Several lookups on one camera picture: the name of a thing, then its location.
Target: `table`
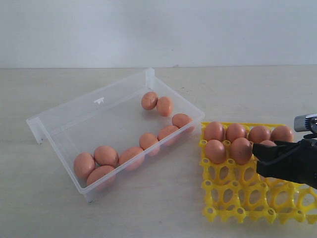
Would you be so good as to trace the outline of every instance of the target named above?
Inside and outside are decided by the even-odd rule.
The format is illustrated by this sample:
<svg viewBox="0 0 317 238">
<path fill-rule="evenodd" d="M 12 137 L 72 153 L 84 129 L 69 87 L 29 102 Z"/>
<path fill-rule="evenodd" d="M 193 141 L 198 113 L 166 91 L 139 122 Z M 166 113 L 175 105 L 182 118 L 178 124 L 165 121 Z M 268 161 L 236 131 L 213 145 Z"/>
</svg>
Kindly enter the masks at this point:
<svg viewBox="0 0 317 238">
<path fill-rule="evenodd" d="M 198 137 L 93 203 L 77 192 L 48 141 L 25 120 L 141 69 L 0 69 L 0 234 L 11 237 L 315 237 L 295 220 L 209 223 L 202 216 Z M 206 121 L 284 123 L 316 113 L 317 66 L 157 68 Z M 297 133 L 295 139 L 303 136 Z"/>
</svg>

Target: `egg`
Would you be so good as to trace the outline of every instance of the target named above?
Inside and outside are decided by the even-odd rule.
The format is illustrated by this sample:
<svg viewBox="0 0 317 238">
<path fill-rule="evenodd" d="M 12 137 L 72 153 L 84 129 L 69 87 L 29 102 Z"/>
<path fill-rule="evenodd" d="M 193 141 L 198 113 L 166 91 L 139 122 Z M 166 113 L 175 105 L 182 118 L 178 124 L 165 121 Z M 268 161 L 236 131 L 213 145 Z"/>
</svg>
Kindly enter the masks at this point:
<svg viewBox="0 0 317 238">
<path fill-rule="evenodd" d="M 96 168 L 94 157 L 87 152 L 79 154 L 74 161 L 74 172 L 80 179 L 87 179 Z"/>
<path fill-rule="evenodd" d="M 100 166 L 110 165 L 112 167 L 117 166 L 119 158 L 117 151 L 107 145 L 99 146 L 94 152 L 94 157 Z"/>
<path fill-rule="evenodd" d="M 267 126 L 257 125 L 250 130 L 248 139 L 254 143 L 260 143 L 264 140 L 269 140 L 270 136 L 271 131 Z"/>
<path fill-rule="evenodd" d="M 243 125 L 239 123 L 233 123 L 228 126 L 226 131 L 226 139 L 230 142 L 233 142 L 235 139 L 239 137 L 246 137 L 247 132 Z"/>
<path fill-rule="evenodd" d="M 157 105 L 158 99 L 155 92 L 147 92 L 141 99 L 141 105 L 145 110 L 152 110 Z"/>
<path fill-rule="evenodd" d="M 270 141 L 270 140 L 264 140 L 260 144 L 267 145 L 267 146 L 276 146 L 276 144 L 273 141 Z"/>
<path fill-rule="evenodd" d="M 178 128 L 182 128 L 183 126 L 187 125 L 188 123 L 191 123 L 192 121 L 193 119 L 190 116 L 183 113 L 175 114 L 172 117 L 172 124 Z M 191 126 L 187 130 L 185 130 L 185 132 L 192 132 L 194 129 L 195 126 Z"/>
<path fill-rule="evenodd" d="M 226 149 L 218 140 L 210 140 L 205 147 L 205 156 L 214 164 L 221 164 L 226 161 Z"/>
<path fill-rule="evenodd" d="M 276 127 L 271 134 L 271 141 L 282 140 L 293 142 L 294 140 L 294 132 L 291 128 L 285 125 L 281 125 Z"/>
<path fill-rule="evenodd" d="M 244 137 L 235 139 L 230 146 L 230 157 L 239 165 L 245 165 L 252 156 L 252 144 Z"/>
<path fill-rule="evenodd" d="M 123 165 L 125 162 L 131 160 L 132 158 L 134 158 L 135 156 L 137 156 L 138 154 L 142 152 L 143 152 L 143 149 L 140 147 L 131 147 L 125 150 L 119 157 L 119 165 Z M 128 170 L 128 171 L 135 170 L 143 163 L 143 161 L 144 161 L 144 155 L 142 155 L 138 160 L 136 160 L 135 162 L 127 166 L 125 170 Z"/>
<path fill-rule="evenodd" d="M 168 117 L 173 113 L 174 104 L 171 98 L 161 97 L 158 99 L 157 110 L 163 117 Z"/>
<path fill-rule="evenodd" d="M 165 137 L 171 135 L 172 133 L 174 133 L 177 130 L 178 130 L 178 127 L 176 127 L 174 125 L 168 125 L 168 126 L 162 128 L 158 133 L 158 140 L 163 140 Z M 164 145 L 166 145 L 166 146 L 172 145 L 176 142 L 177 139 L 178 139 L 178 136 L 171 138 L 167 142 L 165 142 Z"/>
<path fill-rule="evenodd" d="M 158 138 L 152 133 L 144 133 L 143 135 L 141 135 L 139 140 L 140 147 L 143 150 L 148 149 L 149 147 L 155 145 L 158 142 L 159 142 Z M 159 146 L 155 148 L 153 151 L 151 151 L 148 155 L 154 156 L 154 155 L 157 155 L 158 152 L 159 152 Z"/>
<path fill-rule="evenodd" d="M 96 182 L 97 180 L 101 179 L 103 176 L 109 174 L 111 171 L 114 170 L 114 167 L 109 166 L 109 165 L 104 165 L 104 166 L 100 166 L 98 168 L 96 168 L 94 171 L 92 171 L 92 173 L 88 176 L 87 178 L 87 186 L 93 184 L 94 182 Z M 112 177 L 110 177 L 109 179 L 107 179 L 105 182 L 103 182 L 102 184 L 100 184 L 98 186 L 98 188 L 104 188 L 105 186 L 113 183 L 115 179 L 115 175 L 113 175 Z"/>
<path fill-rule="evenodd" d="M 204 131 L 204 139 L 206 141 L 210 141 L 210 140 L 223 141 L 224 140 L 224 126 L 218 121 L 213 121 L 209 123 L 206 126 Z"/>
</svg>

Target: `egg tray cell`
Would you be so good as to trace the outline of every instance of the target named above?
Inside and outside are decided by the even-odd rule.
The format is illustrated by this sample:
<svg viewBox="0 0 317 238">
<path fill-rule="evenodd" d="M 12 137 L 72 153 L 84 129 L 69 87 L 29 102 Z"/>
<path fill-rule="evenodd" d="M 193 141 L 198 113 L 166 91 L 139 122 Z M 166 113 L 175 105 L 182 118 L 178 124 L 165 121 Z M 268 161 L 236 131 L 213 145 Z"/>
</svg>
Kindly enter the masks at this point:
<svg viewBox="0 0 317 238">
<path fill-rule="evenodd" d="M 225 129 L 233 122 L 222 122 Z M 317 222 L 316 190 L 298 183 L 276 178 L 264 178 L 256 173 L 257 159 L 252 155 L 249 163 L 238 165 L 228 157 L 230 141 L 223 141 L 227 159 L 214 164 L 205 157 L 204 130 L 209 122 L 202 123 L 199 146 L 202 148 L 200 165 L 203 167 L 202 187 L 206 192 L 205 215 L 210 222 L 220 216 L 223 222 L 235 217 L 238 223 L 246 217 L 256 221 L 262 217 L 269 223 L 279 219 L 285 224 L 289 219 L 298 222 Z M 240 123 L 249 132 L 257 125 L 268 126 L 270 130 L 282 124 Z"/>
</svg>

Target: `wall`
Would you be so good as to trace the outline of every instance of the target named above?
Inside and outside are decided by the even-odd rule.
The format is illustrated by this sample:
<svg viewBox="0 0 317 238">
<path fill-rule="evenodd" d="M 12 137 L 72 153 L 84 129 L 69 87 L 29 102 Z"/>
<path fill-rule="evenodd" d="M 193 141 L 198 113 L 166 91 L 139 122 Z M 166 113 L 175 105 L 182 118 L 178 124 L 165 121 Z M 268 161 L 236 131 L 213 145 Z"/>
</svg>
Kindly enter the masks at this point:
<svg viewBox="0 0 317 238">
<path fill-rule="evenodd" d="M 315 0 L 0 0 L 0 67 L 317 64 Z"/>
</svg>

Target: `transparent plastic box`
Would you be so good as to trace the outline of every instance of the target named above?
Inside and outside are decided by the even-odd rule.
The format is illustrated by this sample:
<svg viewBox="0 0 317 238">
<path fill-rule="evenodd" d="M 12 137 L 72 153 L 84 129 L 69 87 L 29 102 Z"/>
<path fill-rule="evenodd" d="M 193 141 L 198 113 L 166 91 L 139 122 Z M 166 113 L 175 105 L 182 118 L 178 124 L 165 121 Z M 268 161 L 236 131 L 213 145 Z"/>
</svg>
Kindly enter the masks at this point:
<svg viewBox="0 0 317 238">
<path fill-rule="evenodd" d="M 159 97 L 170 97 L 174 102 L 173 114 L 162 117 L 156 109 L 144 110 L 141 98 L 148 91 L 155 91 Z M 78 154 L 93 154 L 98 146 L 108 145 L 120 155 L 129 147 L 139 146 L 139 138 L 143 133 L 157 135 L 164 126 L 171 125 L 171 118 L 177 113 L 185 113 L 193 121 L 89 186 L 75 175 L 73 163 Z M 155 166 L 155 163 L 147 161 L 164 156 L 172 147 L 200 133 L 200 123 L 204 117 L 200 109 L 155 77 L 154 69 L 149 68 L 31 117 L 27 123 L 39 144 L 46 138 L 49 140 L 79 193 L 85 196 L 87 202 L 91 202 L 104 194 L 108 187 L 115 187 L 138 173 L 141 167 Z M 191 126 L 195 126 L 195 130 L 187 133 L 185 130 Z M 175 144 L 164 145 L 172 138 L 177 138 Z M 158 146 L 160 152 L 156 156 L 149 156 Z M 140 168 L 125 170 L 142 156 L 145 156 L 145 161 Z M 112 176 L 116 177 L 114 184 L 103 186 Z"/>
</svg>

